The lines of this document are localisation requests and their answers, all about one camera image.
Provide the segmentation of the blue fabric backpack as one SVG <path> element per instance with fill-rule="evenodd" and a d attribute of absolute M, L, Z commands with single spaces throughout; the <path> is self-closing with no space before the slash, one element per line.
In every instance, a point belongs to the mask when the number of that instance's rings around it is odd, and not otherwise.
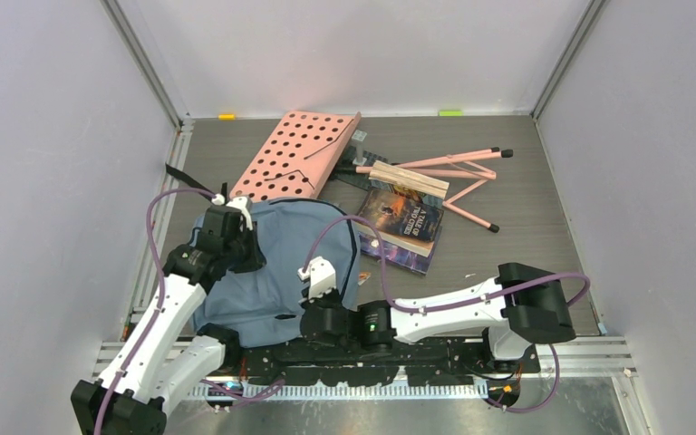
<path fill-rule="evenodd" d="M 195 331 L 225 327 L 237 332 L 243 348 L 297 338 L 306 290 L 297 270 L 317 256 L 334 266 L 343 305 L 353 306 L 359 238 L 341 209 L 316 199 L 276 198 L 253 203 L 251 217 L 266 265 L 251 273 L 226 272 L 190 317 Z"/>

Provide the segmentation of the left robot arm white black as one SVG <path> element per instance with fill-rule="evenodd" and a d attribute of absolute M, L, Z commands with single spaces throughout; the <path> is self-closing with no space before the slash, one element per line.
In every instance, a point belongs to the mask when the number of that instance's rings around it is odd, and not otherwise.
<path fill-rule="evenodd" d="M 129 339 L 96 381 L 80 381 L 72 390 L 82 433 L 161 434 L 169 415 L 203 378 L 240 367 L 237 332 L 215 324 L 175 359 L 167 357 L 226 272 L 255 272 L 265 265 L 250 209 L 247 197 L 210 206 L 190 243 L 168 254 L 159 290 Z"/>

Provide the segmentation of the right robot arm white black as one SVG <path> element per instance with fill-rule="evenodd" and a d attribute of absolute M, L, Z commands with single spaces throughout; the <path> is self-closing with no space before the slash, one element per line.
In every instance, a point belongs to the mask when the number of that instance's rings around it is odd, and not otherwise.
<path fill-rule="evenodd" d="M 503 372 L 528 347 L 573 340 L 572 304 L 562 287 L 565 274 L 505 263 L 479 284 L 418 299 L 373 301 L 349 309 L 331 294 L 306 302 L 302 337 L 350 353 L 386 356 L 436 334 L 479 328 L 485 333 L 481 360 Z"/>

